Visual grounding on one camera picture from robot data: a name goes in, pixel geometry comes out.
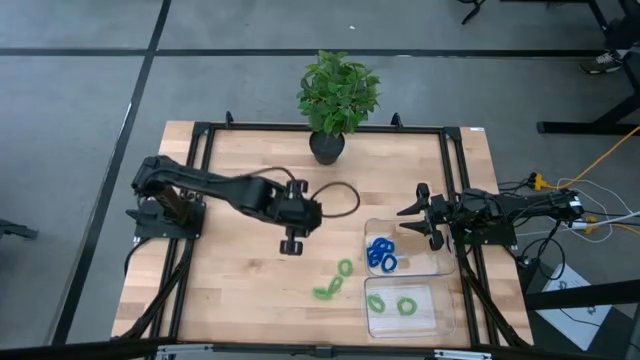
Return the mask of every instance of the wooden tabletop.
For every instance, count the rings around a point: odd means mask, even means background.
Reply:
[[[169,121],[160,153],[184,163],[193,122]],[[497,192],[484,130],[462,128],[471,185]],[[468,347],[467,321],[460,275],[446,276],[452,293],[456,327],[449,336],[380,339],[367,331],[363,283],[363,228],[368,219],[394,219],[415,201],[417,183],[429,184],[432,195],[445,192],[439,140],[428,134],[356,133],[347,136],[344,152],[331,166],[319,165],[309,150],[309,133],[218,130],[209,171],[239,175],[269,166],[284,166],[309,181],[309,193],[330,181],[346,181],[361,194],[362,206],[351,216],[323,219],[303,239],[302,256],[278,251],[284,229],[241,215],[227,203],[206,198],[205,228],[196,240],[179,340],[270,344],[384,345]],[[453,143],[449,144],[456,189],[460,182]],[[200,163],[201,151],[196,164]],[[265,176],[284,183],[279,173]],[[353,195],[341,187],[318,196],[325,213],[348,210]],[[132,257],[113,335],[128,330],[155,296],[167,240],[152,240]],[[491,295],[518,334],[532,342],[529,322],[513,259],[497,246],[484,246]],[[327,286],[340,259],[353,260],[353,275],[331,301],[312,296]],[[168,332],[173,299],[168,300],[161,334]],[[481,338],[486,342],[482,306],[476,299]]]

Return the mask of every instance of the green plant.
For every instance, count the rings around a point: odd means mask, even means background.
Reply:
[[[320,51],[317,64],[307,66],[300,81],[302,91],[298,108],[309,118],[313,131],[334,136],[352,133],[378,105],[377,76],[364,65],[345,61],[344,52],[331,54]]]

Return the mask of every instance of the plant leaf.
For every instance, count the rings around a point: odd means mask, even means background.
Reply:
[[[331,133],[331,130],[333,129],[333,123],[334,123],[334,120],[331,117],[331,115],[328,115],[327,117],[324,118],[324,131],[326,133]]]
[[[376,85],[376,84],[380,84],[380,78],[377,77],[377,76],[373,76],[373,75],[367,76],[367,80],[366,81],[367,81],[367,85],[368,86],[373,86],[373,85]]]
[[[337,84],[334,83],[329,83],[329,85],[327,85],[329,91],[331,91],[332,93],[337,93],[340,90],[340,87]]]
[[[349,106],[351,105],[351,97],[345,96],[340,98],[340,106]]]

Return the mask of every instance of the clear plastic bin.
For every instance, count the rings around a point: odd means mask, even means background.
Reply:
[[[440,277],[370,277],[364,282],[364,292],[368,330],[374,338],[448,336],[455,330],[451,292],[446,280]],[[382,313],[372,310],[368,296],[379,297],[385,310]],[[398,301],[403,297],[415,301],[413,314],[400,314]]]
[[[370,219],[364,226],[364,256],[369,274],[373,276],[403,275],[449,275],[455,270],[453,254],[448,244],[440,250],[432,251],[429,236],[400,227],[399,224],[412,220],[380,220]],[[395,245],[393,256],[398,265],[392,272],[385,273],[382,266],[370,267],[367,261],[367,248],[379,237],[383,237]]]

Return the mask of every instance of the black clamp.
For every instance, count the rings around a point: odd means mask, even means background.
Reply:
[[[287,182],[287,195],[291,199],[298,199],[302,197],[302,194],[309,190],[309,183],[306,180],[290,180]],[[302,255],[303,244],[301,241],[296,240],[296,236],[306,236],[307,234],[300,234],[296,232],[293,227],[286,227],[285,235],[286,240],[280,241],[280,254],[283,255]]]

